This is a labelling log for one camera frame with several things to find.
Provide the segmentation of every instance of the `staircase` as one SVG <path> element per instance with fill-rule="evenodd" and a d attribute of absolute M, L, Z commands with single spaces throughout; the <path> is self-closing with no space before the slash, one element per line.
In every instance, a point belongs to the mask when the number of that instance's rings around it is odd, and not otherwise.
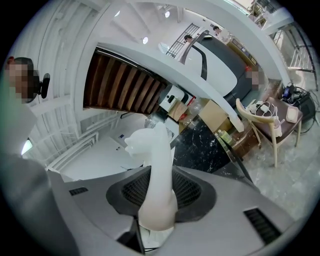
<path fill-rule="evenodd" d="M 96 50 L 87 73 L 83 107 L 150 114 L 168 82 L 132 61 Z"/>

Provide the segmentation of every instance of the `black marble table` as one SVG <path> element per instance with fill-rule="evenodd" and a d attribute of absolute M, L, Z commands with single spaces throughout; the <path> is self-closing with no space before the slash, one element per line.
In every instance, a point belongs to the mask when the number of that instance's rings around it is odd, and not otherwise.
<path fill-rule="evenodd" d="M 171 142 L 173 165 L 214 173 L 230 162 L 226 151 L 198 115 Z"/>

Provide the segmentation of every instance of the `marble countertop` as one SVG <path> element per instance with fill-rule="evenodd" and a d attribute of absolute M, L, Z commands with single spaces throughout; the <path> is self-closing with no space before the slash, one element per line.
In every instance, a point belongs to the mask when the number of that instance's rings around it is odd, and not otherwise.
<path fill-rule="evenodd" d="M 170 143 L 175 147 L 173 165 L 214 173 L 230 162 L 226 151 L 201 117 L 192 122 Z"/>

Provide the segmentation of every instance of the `ceiling light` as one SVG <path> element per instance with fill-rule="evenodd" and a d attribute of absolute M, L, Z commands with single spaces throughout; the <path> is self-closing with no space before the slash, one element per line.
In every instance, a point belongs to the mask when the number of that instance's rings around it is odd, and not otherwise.
<path fill-rule="evenodd" d="M 146 43 L 148 43 L 148 37 L 145 37 L 144 39 L 142 39 L 142 43 L 145 45 Z"/>
<path fill-rule="evenodd" d="M 26 153 L 29 149 L 32 148 L 32 143 L 30 140 L 27 140 L 25 143 L 24 143 L 24 146 L 22 148 L 22 151 L 21 151 L 21 155 L 23 155 L 24 153 Z"/>

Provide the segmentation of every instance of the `wooden chair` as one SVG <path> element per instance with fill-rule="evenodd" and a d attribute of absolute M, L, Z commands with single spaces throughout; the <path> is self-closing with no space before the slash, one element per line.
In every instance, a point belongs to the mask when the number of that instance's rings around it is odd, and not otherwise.
<path fill-rule="evenodd" d="M 258 109 L 256 112 L 256 115 L 251 114 L 251 112 L 246 111 L 244 106 L 241 104 L 240 100 L 236 99 L 236 108 L 238 109 L 241 116 L 248 119 L 250 125 L 252 126 L 252 129 L 254 131 L 254 134 L 259 142 L 259 147 L 261 148 L 261 140 L 259 137 L 259 134 L 264 136 L 268 142 L 271 143 L 273 147 L 273 155 L 274 155 L 274 167 L 277 167 L 277 160 L 278 160 L 278 148 L 279 146 L 286 140 L 286 138 L 295 130 L 296 126 L 298 126 L 298 133 L 296 136 L 296 142 L 295 146 L 298 145 L 298 142 L 300 140 L 300 132 L 301 132 L 301 119 L 302 119 L 302 112 L 298 112 L 298 118 L 296 123 L 291 123 L 286 121 L 287 111 L 288 107 L 290 107 L 289 104 L 272 97 L 269 97 L 266 102 L 269 102 L 270 105 L 272 104 L 277 107 L 277 115 L 279 117 L 279 121 L 281 122 L 284 119 L 284 122 L 281 124 L 281 131 L 282 136 L 276 137 L 275 134 L 275 117 L 274 116 L 262 116 L 263 111 Z"/>

